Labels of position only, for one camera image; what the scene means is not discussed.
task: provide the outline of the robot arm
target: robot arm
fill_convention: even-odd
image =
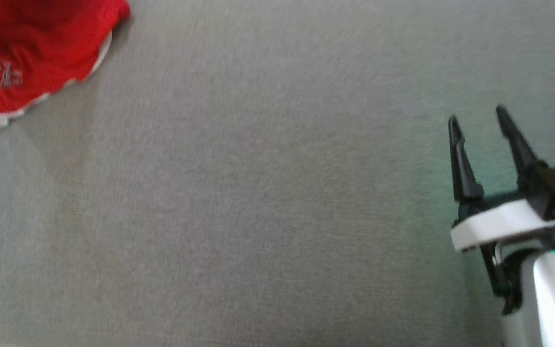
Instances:
[[[460,203],[453,246],[480,249],[492,291],[504,299],[504,347],[555,347],[555,167],[535,156],[505,108],[496,114],[513,153],[517,189],[484,195],[451,117],[453,193]]]

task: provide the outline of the white trim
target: white trim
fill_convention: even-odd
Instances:
[[[110,43],[112,41],[113,41],[113,32],[109,31],[108,35],[106,35],[106,38],[104,39],[104,41],[102,42],[102,45],[100,46],[100,51],[97,55],[97,59],[95,60],[95,64],[93,64],[93,67],[89,72],[89,75],[92,75],[97,70],[97,68],[99,68],[100,65],[102,65],[102,62],[104,61],[104,58],[106,58],[106,53],[108,53],[108,49],[110,48]]]
[[[468,217],[451,230],[451,239],[455,250],[460,252],[549,227],[555,227],[555,220],[543,220],[528,200],[522,199]]]

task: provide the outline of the red shirt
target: red shirt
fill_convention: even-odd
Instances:
[[[84,80],[125,0],[0,0],[0,114]]]

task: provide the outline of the gray surface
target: gray surface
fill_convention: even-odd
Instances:
[[[555,164],[555,1],[134,0],[104,66],[0,131],[0,342],[492,346],[446,121]]]

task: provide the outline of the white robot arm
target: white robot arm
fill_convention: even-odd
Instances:
[[[502,106],[496,108],[517,169],[517,190],[485,197],[449,120],[457,251],[479,248],[494,294],[504,299],[504,347],[555,347],[555,168],[538,160]]]

